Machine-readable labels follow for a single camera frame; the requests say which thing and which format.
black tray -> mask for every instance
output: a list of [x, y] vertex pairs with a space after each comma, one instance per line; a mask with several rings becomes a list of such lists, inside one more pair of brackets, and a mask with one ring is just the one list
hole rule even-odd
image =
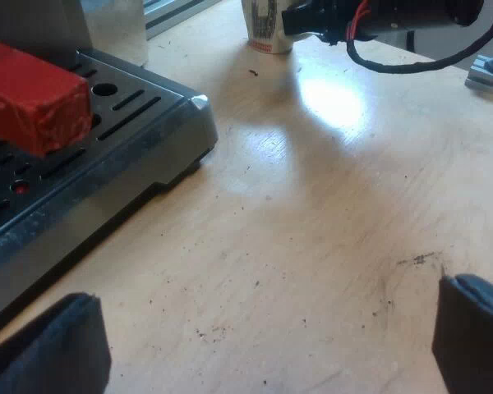
[[0, 313], [28, 302], [217, 141], [204, 95], [98, 51], [78, 53], [71, 70], [90, 83], [90, 134], [44, 159], [0, 141]]

metal frame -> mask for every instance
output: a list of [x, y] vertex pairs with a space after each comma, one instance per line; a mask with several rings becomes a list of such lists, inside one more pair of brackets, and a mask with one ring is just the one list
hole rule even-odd
[[219, 0], [148, 0], [145, 1], [146, 38], [174, 27]]

table surface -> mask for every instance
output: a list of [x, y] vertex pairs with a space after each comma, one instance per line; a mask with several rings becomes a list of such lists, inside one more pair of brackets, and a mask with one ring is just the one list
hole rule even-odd
[[151, 40], [150, 70], [210, 97], [218, 144], [0, 341], [88, 291], [102, 299], [109, 394], [444, 393], [438, 281], [493, 282], [493, 98], [455, 68], [383, 76], [344, 49], [311, 38], [255, 52], [233, 0]]

red foam block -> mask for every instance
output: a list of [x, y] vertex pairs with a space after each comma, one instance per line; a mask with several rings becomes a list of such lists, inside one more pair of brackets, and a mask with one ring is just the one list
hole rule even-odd
[[91, 130], [84, 78], [0, 44], [0, 139], [36, 156]]

dirt speck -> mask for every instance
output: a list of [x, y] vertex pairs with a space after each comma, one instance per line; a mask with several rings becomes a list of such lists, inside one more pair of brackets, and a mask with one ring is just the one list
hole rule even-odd
[[435, 255], [435, 252], [430, 252], [428, 254], [420, 254], [419, 256], [415, 257], [413, 260], [414, 260], [415, 264], [424, 264], [424, 263], [426, 263], [426, 259], [428, 257], [434, 256], [434, 255]]

